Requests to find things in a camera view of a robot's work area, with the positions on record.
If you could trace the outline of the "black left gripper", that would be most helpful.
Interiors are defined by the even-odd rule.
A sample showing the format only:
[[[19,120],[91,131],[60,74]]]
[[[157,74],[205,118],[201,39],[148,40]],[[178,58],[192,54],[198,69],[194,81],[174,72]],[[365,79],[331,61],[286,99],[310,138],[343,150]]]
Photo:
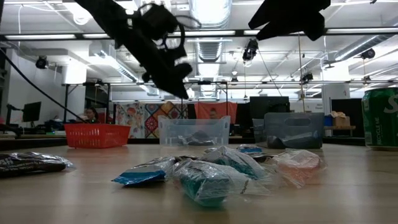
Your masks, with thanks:
[[[165,48],[158,49],[152,39],[146,37],[141,30],[131,29],[124,34],[123,45],[145,68],[146,83],[152,80],[158,89],[187,100],[188,94],[183,79],[193,69],[186,62],[175,64],[176,59],[187,55],[184,48],[185,30],[180,31],[180,45],[174,49],[168,48],[167,37],[166,34],[161,39]]]

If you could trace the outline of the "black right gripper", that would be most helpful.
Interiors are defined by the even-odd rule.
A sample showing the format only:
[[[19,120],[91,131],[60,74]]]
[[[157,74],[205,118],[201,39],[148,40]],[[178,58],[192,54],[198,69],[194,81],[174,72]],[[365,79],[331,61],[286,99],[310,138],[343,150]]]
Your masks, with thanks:
[[[325,18],[317,13],[329,7],[331,0],[265,0],[264,4],[248,23],[252,30],[266,24],[256,34],[257,40],[303,32],[316,41],[325,33]]]

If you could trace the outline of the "brown Hershey's chocolate bar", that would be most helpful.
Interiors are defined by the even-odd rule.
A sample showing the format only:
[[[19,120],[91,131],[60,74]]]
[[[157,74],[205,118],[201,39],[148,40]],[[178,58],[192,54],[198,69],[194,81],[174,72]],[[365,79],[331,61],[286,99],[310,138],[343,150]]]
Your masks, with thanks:
[[[203,131],[197,131],[192,134],[193,137],[198,139],[200,141],[199,146],[214,146],[216,142],[214,141],[213,138],[211,138],[207,133]]]
[[[73,167],[66,158],[39,152],[0,154],[0,178],[30,173],[61,172]]]
[[[200,141],[193,136],[178,136],[178,144],[181,146],[199,146]]]

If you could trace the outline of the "white blue Hershey's bar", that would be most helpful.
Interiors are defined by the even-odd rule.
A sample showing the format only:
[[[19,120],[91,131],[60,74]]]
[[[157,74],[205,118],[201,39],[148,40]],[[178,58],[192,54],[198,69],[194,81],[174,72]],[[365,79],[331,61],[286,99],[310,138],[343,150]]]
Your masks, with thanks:
[[[167,171],[177,162],[176,157],[159,157],[136,165],[118,175],[112,182],[123,185],[142,185],[163,182]]]
[[[286,147],[294,149],[319,149],[323,144],[322,135],[318,132],[286,136],[281,141]]]
[[[261,153],[262,149],[257,146],[242,144],[236,148],[238,151],[242,153]]]

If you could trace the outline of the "orange gummy candy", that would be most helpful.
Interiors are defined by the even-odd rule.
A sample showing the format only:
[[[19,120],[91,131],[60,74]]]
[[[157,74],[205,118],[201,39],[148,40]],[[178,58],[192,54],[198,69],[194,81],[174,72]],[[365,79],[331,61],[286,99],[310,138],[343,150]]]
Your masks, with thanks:
[[[309,179],[326,168],[325,161],[304,149],[287,149],[269,160],[275,170],[289,184],[302,188]]]

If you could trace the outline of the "teal wrapped gummy candy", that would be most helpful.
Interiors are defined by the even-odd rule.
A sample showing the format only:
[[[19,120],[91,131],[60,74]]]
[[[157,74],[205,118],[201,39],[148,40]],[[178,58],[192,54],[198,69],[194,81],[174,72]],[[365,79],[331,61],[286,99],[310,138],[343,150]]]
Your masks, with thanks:
[[[180,161],[168,170],[167,176],[185,195],[204,207],[219,207],[228,197],[271,193],[247,174],[205,161]]]
[[[226,146],[220,146],[215,150],[207,152],[198,160],[230,166],[255,180],[270,180],[272,175],[275,174],[274,169],[263,167],[251,156]]]

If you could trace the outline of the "colourful patterned quilt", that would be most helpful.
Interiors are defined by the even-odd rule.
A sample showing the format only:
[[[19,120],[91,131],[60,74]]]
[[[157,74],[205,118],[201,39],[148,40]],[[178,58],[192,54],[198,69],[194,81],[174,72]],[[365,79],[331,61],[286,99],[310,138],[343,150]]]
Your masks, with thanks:
[[[187,119],[188,106],[186,104],[174,104],[169,101],[162,104],[145,104],[144,127],[146,139],[159,138],[159,116],[165,116],[168,119]]]

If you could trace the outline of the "black partition panel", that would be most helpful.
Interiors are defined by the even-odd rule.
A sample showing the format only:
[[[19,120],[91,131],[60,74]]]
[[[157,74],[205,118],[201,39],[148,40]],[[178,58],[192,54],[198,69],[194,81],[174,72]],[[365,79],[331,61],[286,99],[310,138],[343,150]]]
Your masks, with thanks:
[[[253,119],[263,119],[266,113],[290,112],[287,96],[251,96],[249,107]]]
[[[356,127],[352,131],[352,137],[364,137],[363,114],[360,98],[331,100],[331,108],[333,111],[342,112],[350,118],[350,125]]]

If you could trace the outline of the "person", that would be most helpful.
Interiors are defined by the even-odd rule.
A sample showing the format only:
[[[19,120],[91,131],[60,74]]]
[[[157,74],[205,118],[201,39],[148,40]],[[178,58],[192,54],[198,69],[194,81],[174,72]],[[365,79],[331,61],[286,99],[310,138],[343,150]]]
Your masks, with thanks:
[[[99,116],[95,108],[87,108],[81,118],[87,123],[100,123]]]

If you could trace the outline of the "red plastic basket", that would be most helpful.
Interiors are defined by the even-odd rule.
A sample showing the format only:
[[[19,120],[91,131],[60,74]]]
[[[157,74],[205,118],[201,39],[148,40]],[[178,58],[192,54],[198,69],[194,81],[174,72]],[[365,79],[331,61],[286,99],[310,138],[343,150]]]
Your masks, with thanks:
[[[116,124],[65,124],[67,144],[72,148],[103,149],[127,144],[130,126]]]

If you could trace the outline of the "grey plastic bin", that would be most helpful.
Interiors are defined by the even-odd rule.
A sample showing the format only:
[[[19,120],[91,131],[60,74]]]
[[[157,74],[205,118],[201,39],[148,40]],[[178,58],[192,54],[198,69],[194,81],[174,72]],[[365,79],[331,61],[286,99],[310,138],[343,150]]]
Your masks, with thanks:
[[[324,135],[323,113],[266,113],[253,119],[255,144],[270,149],[286,149],[282,138],[307,132]]]

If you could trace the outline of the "black metal rack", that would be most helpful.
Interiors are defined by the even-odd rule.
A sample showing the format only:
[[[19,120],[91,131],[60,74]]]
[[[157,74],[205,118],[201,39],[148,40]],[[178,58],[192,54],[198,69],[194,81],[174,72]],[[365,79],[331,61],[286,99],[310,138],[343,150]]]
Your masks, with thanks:
[[[63,103],[63,120],[76,120],[83,122],[84,113],[88,108],[94,108],[99,117],[103,117],[101,122],[110,121],[110,99],[111,85],[101,80],[97,82],[66,83],[65,99]]]

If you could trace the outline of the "wooden work table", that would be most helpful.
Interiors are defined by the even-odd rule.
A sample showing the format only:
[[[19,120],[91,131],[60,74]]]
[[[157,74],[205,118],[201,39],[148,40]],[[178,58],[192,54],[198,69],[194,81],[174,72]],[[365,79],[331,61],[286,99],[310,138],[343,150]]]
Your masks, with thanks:
[[[349,137],[353,136],[353,131],[356,129],[356,126],[325,126],[324,127],[324,136],[332,137],[334,131],[349,131]]]

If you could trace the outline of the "green soda can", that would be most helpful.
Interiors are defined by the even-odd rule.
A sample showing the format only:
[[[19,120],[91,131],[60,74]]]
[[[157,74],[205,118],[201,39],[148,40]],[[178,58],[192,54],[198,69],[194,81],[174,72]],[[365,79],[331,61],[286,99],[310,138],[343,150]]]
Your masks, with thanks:
[[[398,87],[365,91],[361,105],[365,145],[398,150]]]

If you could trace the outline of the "black computer monitor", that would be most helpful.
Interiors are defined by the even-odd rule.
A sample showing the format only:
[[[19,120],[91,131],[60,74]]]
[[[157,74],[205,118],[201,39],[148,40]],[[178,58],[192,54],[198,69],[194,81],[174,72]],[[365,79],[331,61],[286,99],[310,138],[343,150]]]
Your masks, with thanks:
[[[42,102],[28,103],[24,105],[22,120],[23,122],[34,122],[40,119],[40,109]]]

